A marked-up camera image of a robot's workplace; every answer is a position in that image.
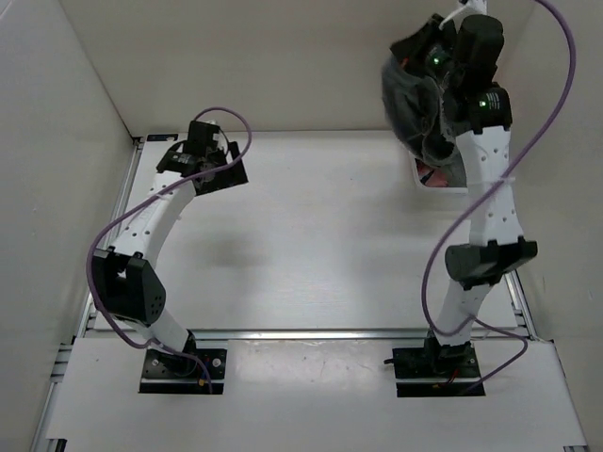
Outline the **grey shorts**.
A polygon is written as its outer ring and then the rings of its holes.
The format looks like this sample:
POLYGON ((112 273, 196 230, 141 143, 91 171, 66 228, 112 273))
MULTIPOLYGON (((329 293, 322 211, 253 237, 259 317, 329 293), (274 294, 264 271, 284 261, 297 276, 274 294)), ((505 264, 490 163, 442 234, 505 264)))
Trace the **grey shorts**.
POLYGON ((465 187, 463 159, 440 129, 439 90, 395 73, 391 56, 381 69, 381 87, 384 114, 398 141, 414 157, 441 170, 450 186, 465 187))

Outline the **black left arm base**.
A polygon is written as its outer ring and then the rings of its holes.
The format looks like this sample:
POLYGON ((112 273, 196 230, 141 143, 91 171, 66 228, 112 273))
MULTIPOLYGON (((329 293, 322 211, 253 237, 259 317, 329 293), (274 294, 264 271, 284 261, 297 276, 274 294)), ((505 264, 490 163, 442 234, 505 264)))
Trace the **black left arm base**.
POLYGON ((208 371, 189 359, 151 348, 146 351, 139 380, 139 393, 152 395, 217 396, 224 391, 227 349, 201 347, 193 351, 208 371))

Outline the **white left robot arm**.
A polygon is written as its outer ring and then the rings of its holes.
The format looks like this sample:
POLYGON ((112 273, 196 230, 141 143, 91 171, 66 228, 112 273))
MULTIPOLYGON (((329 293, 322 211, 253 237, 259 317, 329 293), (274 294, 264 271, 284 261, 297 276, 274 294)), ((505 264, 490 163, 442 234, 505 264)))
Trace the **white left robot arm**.
POLYGON ((183 210, 194 198, 244 185, 236 161, 237 143, 214 121, 192 121, 187 137, 173 143, 155 168, 144 206, 91 260, 100 301, 113 321, 121 321, 149 342, 158 361, 175 376, 199 370, 192 333, 169 313, 167 292, 155 272, 159 253, 183 210))

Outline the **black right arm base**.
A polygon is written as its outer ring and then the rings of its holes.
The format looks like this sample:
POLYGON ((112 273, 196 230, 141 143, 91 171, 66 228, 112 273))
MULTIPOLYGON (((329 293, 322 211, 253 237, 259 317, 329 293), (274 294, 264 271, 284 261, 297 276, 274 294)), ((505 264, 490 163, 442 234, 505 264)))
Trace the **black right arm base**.
POLYGON ((422 347, 393 348, 383 364, 394 369, 398 398, 485 396, 470 343, 441 347, 435 338, 428 338, 422 347))

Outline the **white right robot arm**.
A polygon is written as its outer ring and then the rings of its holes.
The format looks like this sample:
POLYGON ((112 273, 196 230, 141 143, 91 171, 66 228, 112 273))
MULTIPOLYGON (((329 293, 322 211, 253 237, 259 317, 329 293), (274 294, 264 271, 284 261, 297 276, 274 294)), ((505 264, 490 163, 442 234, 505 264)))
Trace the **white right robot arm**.
POLYGON ((435 84, 437 131, 460 153, 471 203, 467 243, 445 252, 448 291, 423 348, 424 367, 437 377, 468 358, 472 325, 492 288, 538 251, 524 236, 506 175, 512 108, 494 79, 503 45, 503 26, 494 17, 471 14, 455 26, 434 14, 390 48, 403 69, 435 84))

